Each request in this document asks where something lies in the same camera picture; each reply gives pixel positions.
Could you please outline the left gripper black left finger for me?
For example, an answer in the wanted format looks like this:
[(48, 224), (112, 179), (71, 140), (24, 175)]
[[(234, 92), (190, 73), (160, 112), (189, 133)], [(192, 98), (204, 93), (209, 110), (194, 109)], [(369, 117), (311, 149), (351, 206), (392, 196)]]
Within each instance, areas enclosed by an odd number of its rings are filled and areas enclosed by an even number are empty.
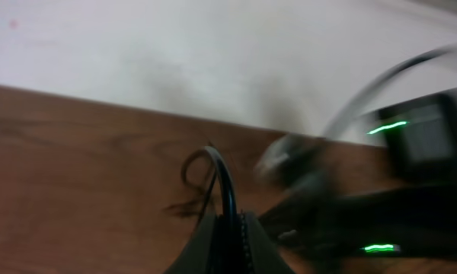
[(221, 218), (216, 213), (206, 215), (164, 274), (221, 273), (220, 225)]

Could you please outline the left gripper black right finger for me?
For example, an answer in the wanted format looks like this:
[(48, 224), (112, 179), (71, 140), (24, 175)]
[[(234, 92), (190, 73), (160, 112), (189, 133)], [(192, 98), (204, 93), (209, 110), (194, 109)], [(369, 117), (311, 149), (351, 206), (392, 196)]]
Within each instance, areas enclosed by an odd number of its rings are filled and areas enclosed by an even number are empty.
[(294, 274), (278, 253), (253, 212), (242, 212), (241, 240), (245, 272), (249, 274)]

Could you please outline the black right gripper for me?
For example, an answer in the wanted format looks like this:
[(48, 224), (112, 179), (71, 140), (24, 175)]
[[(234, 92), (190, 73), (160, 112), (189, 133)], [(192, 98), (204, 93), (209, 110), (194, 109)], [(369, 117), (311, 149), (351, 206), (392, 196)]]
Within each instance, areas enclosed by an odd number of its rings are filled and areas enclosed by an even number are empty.
[(319, 160), (325, 143), (297, 135), (272, 143), (256, 165), (290, 191), (259, 217), (270, 239), (318, 263), (347, 258), (430, 258), (457, 262), (457, 186), (428, 184), (341, 195)]

